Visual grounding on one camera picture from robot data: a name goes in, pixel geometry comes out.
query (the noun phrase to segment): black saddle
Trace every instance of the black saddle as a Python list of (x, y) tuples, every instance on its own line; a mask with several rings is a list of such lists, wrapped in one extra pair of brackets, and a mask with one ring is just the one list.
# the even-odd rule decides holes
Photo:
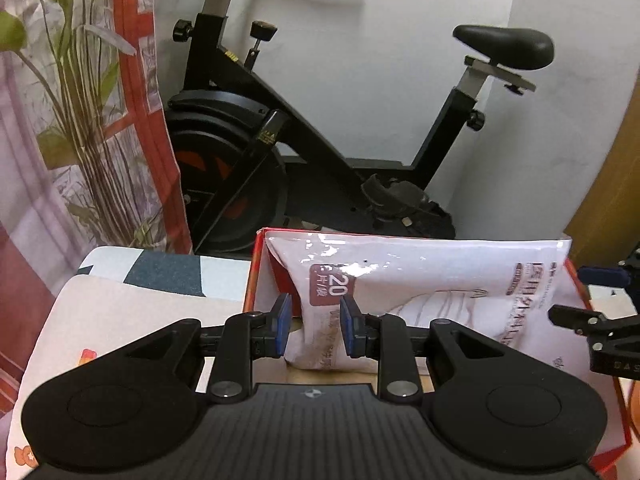
[(554, 60), (554, 42), (532, 28), (459, 25), (453, 29), (453, 37), (492, 62), (517, 70), (537, 70)]

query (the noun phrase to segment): screw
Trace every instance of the screw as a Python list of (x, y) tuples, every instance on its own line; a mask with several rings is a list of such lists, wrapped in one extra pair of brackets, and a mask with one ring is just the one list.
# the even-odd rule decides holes
[(233, 381), (218, 381), (212, 384), (210, 391), (216, 397), (235, 397), (242, 392), (242, 386)]
[(417, 393), (418, 386), (409, 381), (393, 381), (386, 386), (386, 390), (396, 397), (410, 397)]

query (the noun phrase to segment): round pad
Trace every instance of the round pad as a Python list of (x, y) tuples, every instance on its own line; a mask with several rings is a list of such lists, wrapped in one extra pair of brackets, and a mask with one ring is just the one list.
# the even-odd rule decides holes
[(129, 468), (191, 433), (196, 396), (161, 363), (96, 364), (53, 378), (25, 402), (22, 428), (40, 463), (87, 472)]
[(607, 418), (590, 386), (568, 374), (488, 375), (453, 377), (433, 394), (430, 419), (459, 452), (516, 471), (565, 468), (595, 452)]
[(499, 386), (487, 396), (486, 406), (498, 420), (528, 428), (550, 423), (562, 410), (553, 393), (524, 384)]

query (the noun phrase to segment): number 20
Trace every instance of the number 20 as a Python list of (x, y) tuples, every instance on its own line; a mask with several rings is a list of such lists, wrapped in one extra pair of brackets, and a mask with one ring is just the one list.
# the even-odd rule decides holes
[(343, 296), (347, 293), (347, 283), (349, 283), (348, 276), (342, 276), (344, 281), (340, 281), (339, 276), (334, 276), (333, 274), (329, 274), (329, 295), (331, 296)]

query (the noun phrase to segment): logo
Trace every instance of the logo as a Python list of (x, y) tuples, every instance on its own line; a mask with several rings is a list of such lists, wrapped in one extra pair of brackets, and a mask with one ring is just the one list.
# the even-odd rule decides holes
[(233, 52), (231, 52), (230, 50), (227, 50), (225, 52), (225, 56), (227, 56), (231, 61), (233, 61), (234, 63), (238, 62), (239, 57), (236, 56), (236, 54), (234, 54)]
[(311, 306), (340, 304), (345, 294), (353, 295), (356, 278), (342, 272), (342, 264), (313, 264), (309, 268), (309, 303)]
[(633, 370), (635, 373), (640, 372), (640, 364), (637, 365), (630, 365), (629, 363), (623, 363), (620, 361), (615, 361), (613, 363), (613, 367), (616, 370)]
[(272, 144), (276, 143), (276, 136), (275, 134), (272, 134), (269, 130), (262, 130), (258, 134), (258, 140), (260, 140), (260, 142), (263, 142), (268, 146), (271, 146)]
[(308, 397), (309, 399), (317, 399), (318, 397), (324, 395), (323, 392), (321, 392), (320, 390), (316, 390), (315, 388), (307, 390), (306, 392), (303, 392), (302, 394), (305, 397)]

